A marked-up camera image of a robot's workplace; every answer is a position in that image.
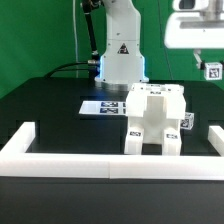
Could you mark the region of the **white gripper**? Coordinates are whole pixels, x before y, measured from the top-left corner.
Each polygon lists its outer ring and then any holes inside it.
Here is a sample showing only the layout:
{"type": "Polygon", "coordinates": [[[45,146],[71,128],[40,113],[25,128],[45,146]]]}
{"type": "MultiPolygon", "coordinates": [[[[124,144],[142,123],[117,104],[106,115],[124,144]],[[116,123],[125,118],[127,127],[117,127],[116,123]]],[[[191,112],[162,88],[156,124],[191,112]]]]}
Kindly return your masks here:
{"type": "Polygon", "coordinates": [[[196,67],[205,69],[200,49],[224,49],[224,0],[194,0],[187,8],[183,0],[173,0],[164,43],[167,48],[195,49],[196,67]]]}

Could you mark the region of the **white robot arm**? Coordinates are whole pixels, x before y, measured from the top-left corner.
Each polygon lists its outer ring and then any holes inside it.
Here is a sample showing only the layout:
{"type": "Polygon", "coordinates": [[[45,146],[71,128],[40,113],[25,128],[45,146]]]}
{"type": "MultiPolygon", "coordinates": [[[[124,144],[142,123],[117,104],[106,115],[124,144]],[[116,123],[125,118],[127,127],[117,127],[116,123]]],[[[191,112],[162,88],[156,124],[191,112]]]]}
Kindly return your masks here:
{"type": "MultiPolygon", "coordinates": [[[[127,90],[146,83],[145,58],[140,53],[141,15],[132,0],[102,0],[106,9],[106,51],[95,83],[127,90]]],[[[165,46],[173,49],[224,49],[224,0],[195,0],[192,8],[173,0],[174,12],[165,29],[165,46]]]]}

